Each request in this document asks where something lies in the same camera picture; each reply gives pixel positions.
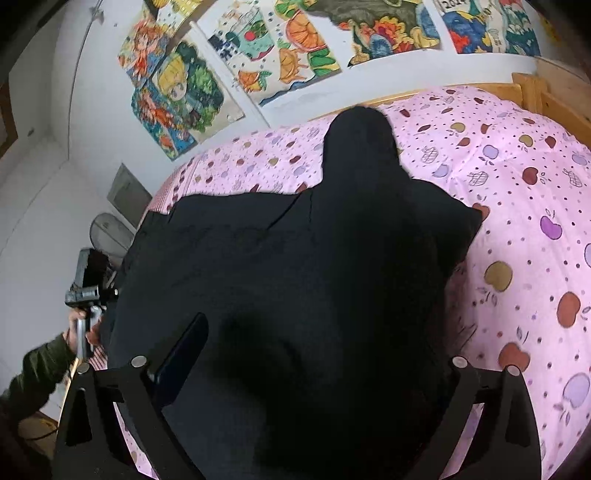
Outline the green jacket forearm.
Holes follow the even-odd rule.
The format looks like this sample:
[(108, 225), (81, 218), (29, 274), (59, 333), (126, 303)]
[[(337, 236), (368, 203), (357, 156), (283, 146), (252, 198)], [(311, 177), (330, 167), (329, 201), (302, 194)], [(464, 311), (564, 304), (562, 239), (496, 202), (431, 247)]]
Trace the green jacket forearm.
[(40, 410), (63, 380), (76, 356), (62, 334), (29, 351), (15, 376), (1, 395), (1, 411), (19, 422)]

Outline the person left hand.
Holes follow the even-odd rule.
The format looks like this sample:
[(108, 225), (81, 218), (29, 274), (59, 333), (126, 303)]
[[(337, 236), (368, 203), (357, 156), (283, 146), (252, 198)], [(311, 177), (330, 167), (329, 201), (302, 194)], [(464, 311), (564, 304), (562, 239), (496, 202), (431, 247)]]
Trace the person left hand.
[[(69, 349), (76, 354), (78, 347), (77, 324), (81, 319), (86, 318), (86, 313), (79, 309), (71, 309), (68, 314), (68, 329), (62, 334)], [(102, 319), (97, 320), (90, 330), (85, 334), (86, 341), (92, 346), (100, 344), (100, 324)]]

